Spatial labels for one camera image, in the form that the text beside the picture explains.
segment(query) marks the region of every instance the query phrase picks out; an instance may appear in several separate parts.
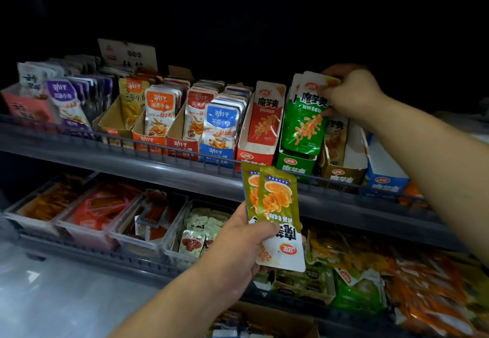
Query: metal shelf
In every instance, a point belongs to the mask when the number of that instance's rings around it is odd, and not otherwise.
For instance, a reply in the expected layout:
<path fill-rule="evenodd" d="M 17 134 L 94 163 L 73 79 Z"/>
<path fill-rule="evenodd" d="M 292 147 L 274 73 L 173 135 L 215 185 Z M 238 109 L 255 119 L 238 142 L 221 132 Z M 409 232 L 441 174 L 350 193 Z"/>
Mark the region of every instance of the metal shelf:
<path fill-rule="evenodd" d="M 70 240 L 27 230 L 20 231 L 17 245 L 22 247 L 27 255 L 32 258 L 39 258 L 40 260 L 47 257 L 63 258 L 157 288 L 162 288 L 183 272 L 168 264 L 147 261 L 118 252 L 86 248 Z M 396 326 L 388 316 L 368 317 L 356 315 L 276 293 L 268 293 L 263 296 L 262 291 L 257 289 L 253 283 L 244 292 L 241 300 L 286 310 L 295 314 L 313 316 L 318 321 L 320 332 L 326 336 L 358 338 L 373 336 L 389 336 L 393 338 L 419 337 L 419 335 L 414 335 Z"/>
<path fill-rule="evenodd" d="M 234 169 L 13 125 L 5 116 L 0 118 L 0 150 L 216 198 L 244 200 L 241 173 Z M 433 211 L 344 191 L 298 184 L 301 216 L 467 251 Z"/>

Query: refrigerated display case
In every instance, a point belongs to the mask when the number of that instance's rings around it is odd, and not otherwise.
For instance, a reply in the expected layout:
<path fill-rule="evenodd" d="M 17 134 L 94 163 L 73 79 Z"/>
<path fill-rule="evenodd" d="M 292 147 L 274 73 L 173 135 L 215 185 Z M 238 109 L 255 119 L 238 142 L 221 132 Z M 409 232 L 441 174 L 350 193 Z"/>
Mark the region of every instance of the refrigerated display case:
<path fill-rule="evenodd" d="M 447 69 L 452 68 L 454 58 L 467 58 L 465 41 L 473 40 L 464 35 L 468 33 L 468 22 L 452 18 L 451 9 L 455 4 L 461 5 L 460 0 L 445 0 L 437 9 L 426 5 L 427 0 L 328 0 L 327 5 L 325 0 L 14 1 L 17 11 L 30 12 L 40 24 L 29 33 L 28 40 L 19 32 L 9 32 L 6 45 L 11 48 L 11 58 L 0 80 L 2 89 L 16 81 L 17 61 L 70 53 L 97 55 L 97 38 L 107 37 L 151 44 L 156 47 L 162 72 L 167 65 L 177 64 L 191 69 L 196 79 L 242 81 L 248 85 L 267 80 L 289 86 L 296 72 L 320 72 L 337 62 L 361 62 L 372 69 L 389 96 L 428 112 L 470 113 L 482 98 L 473 76 L 463 78 L 463 84 L 470 89 L 464 97 L 454 102 L 446 96 L 447 90 L 460 86 L 460 80 L 453 81 Z M 80 9 L 80 17 L 68 13 L 74 7 Z M 71 24 L 78 23 L 79 18 L 82 25 Z M 60 30 L 58 24 L 66 20 L 70 29 Z M 477 17 L 465 16 L 465 20 L 475 25 Z M 450 37 L 450 46 L 438 37 L 439 31 Z M 472 71 L 467 64 L 458 66 L 458 74 Z M 163 148 L 161 154 L 154 154 L 151 148 L 161 146 L 151 143 L 140 143 L 146 150 L 127 149 L 123 142 L 131 140 L 125 138 L 95 131 L 90 133 L 91 139 L 79 138 L 67 133 L 81 132 L 76 128 L 61 130 L 58 125 L 36 121 L 26 126 L 25 121 L 8 115 L 6 108 L 2 111 L 3 167 L 11 169 L 9 175 L 15 174 L 13 181 L 2 179 L 2 210 L 53 178 L 54 171 L 70 169 L 163 186 L 190 199 L 218 199 L 231 206 L 244 199 L 241 174 L 234 168 L 237 161 L 233 159 L 225 159 L 233 166 L 227 168 L 209 164 L 206 159 L 199 162 L 164 154 L 165 150 L 183 152 L 179 149 Z M 102 138 L 118 140 L 119 146 L 105 144 Z M 203 156 L 198 152 L 193 155 Z M 22 159 L 22 164 L 16 163 L 18 159 Z M 51 169 L 41 168 L 43 164 L 49 164 Z M 370 189 L 364 186 L 342 183 L 339 190 L 331 190 L 325 187 L 338 186 L 338 182 L 317 176 L 306 178 L 309 184 L 298 184 L 301 217 L 467 251 L 431 209 L 366 197 L 362 193 Z M 29 180 L 29 185 L 19 184 L 25 180 Z M 411 199 L 411 204 L 419 200 L 405 198 Z M 120 248 L 80 245 L 70 238 L 21 228 L 0 217 L 0 237 L 15 242 L 31 257 L 68 259 L 159 286 L 184 270 L 165 256 L 164 247 L 150 246 L 145 257 L 141 248 L 139 254 L 128 251 L 130 246 L 141 244 L 124 242 L 119 234 L 111 237 L 109 232 L 104 234 L 104 241 L 119 239 Z M 365 317 L 274 293 L 264 296 L 253 284 L 242 300 L 314 316 L 321 330 L 331 337 L 415 336 L 397 327 L 387 316 Z"/>

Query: clear plastic container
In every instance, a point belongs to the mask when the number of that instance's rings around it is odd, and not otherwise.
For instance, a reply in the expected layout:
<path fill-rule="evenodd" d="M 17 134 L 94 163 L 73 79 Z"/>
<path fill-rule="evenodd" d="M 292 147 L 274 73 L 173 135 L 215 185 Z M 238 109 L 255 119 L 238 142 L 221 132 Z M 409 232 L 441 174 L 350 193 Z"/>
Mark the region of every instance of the clear plastic container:
<path fill-rule="evenodd" d="M 170 263 L 173 266 L 181 269 L 187 269 L 199 260 L 198 258 L 189 256 L 188 254 L 179 253 L 182 233 L 183 230 L 185 230 L 185 220 L 194 208 L 210 208 L 229 213 L 229 215 L 232 215 L 235 211 L 235 209 L 233 208 L 202 200 L 191 200 L 189 205 L 187 206 L 187 209 L 185 211 L 180 211 L 180 214 L 177 216 L 177 218 L 175 218 L 175 221 L 172 223 L 172 225 L 168 229 L 168 232 L 164 236 L 162 247 L 163 252 L 170 259 Z"/>
<path fill-rule="evenodd" d="M 179 198 L 182 201 L 182 207 L 179 214 L 175 218 L 175 221 L 180 217 L 180 215 L 188 210 L 190 202 L 188 197 L 179 194 L 172 194 L 173 198 Z M 144 198 L 138 199 L 137 203 L 132 207 L 132 212 L 125 219 L 124 222 L 119 224 L 110 232 L 110 236 L 119 241 L 122 251 L 125 254 L 134 255 L 138 258 L 147 259 L 150 261 L 163 262 L 165 255 L 163 253 L 162 243 L 164 239 L 168 236 L 170 231 L 168 231 L 165 236 L 155 242 L 145 242 L 144 240 L 135 239 L 131 236 L 124 235 L 123 232 L 129 223 L 134 219 L 134 216 L 138 212 L 139 205 L 143 202 Z"/>
<path fill-rule="evenodd" d="M 73 223 L 73 214 L 76 207 L 71 208 L 70 213 L 67 213 L 64 217 L 59 218 L 57 225 L 64 227 L 74 238 L 77 244 L 84 245 L 89 248 L 112 251 L 118 246 L 118 242 L 116 239 L 110 237 L 110 232 L 113 231 L 114 228 L 118 228 L 120 223 L 127 219 L 128 215 L 134 211 L 135 205 L 140 198 L 141 194 L 137 195 L 110 224 L 105 226 L 103 230 L 94 230 L 92 228 L 83 227 Z"/>
<path fill-rule="evenodd" d="M 42 193 L 49 193 L 56 189 L 56 186 L 60 183 L 68 183 L 67 175 L 61 174 L 54 179 L 46 182 L 43 186 L 33 191 L 25 198 L 19 200 L 14 205 L 11 205 L 4 211 L 4 217 L 9 218 L 24 228 L 34 231 L 41 231 L 44 233 L 48 233 L 55 236 L 61 236 L 64 233 L 64 229 L 57 227 L 57 222 L 60 218 L 66 216 L 67 213 L 70 213 L 81 201 L 85 198 L 85 196 L 91 191 L 94 187 L 96 181 L 91 178 L 83 178 L 80 183 L 83 185 L 82 194 L 80 197 L 72 202 L 64 211 L 58 213 L 56 217 L 51 219 L 50 221 L 44 221 L 41 219 L 35 219 L 30 217 L 25 217 L 23 213 L 28 211 L 33 205 L 35 205 L 35 199 Z"/>

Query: hand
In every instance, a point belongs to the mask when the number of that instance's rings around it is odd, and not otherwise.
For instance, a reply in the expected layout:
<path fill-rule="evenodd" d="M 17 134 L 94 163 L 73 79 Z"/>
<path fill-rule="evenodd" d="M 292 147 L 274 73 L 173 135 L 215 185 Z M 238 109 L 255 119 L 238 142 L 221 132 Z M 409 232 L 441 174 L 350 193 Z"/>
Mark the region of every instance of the hand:
<path fill-rule="evenodd" d="M 321 96 L 333 105 L 322 115 L 332 116 L 339 112 L 371 131 L 369 116 L 389 99 L 382 93 L 372 73 L 365 66 L 350 63 L 333 65 L 321 74 L 342 79 L 340 86 L 320 90 Z"/>
<path fill-rule="evenodd" d="M 199 275 L 208 278 L 221 313 L 238 301 L 258 272 L 268 271 L 255 263 L 260 243 L 278 234 L 278 223 L 248 223 L 246 202 L 242 202 L 219 231 L 216 240 L 195 265 Z"/>

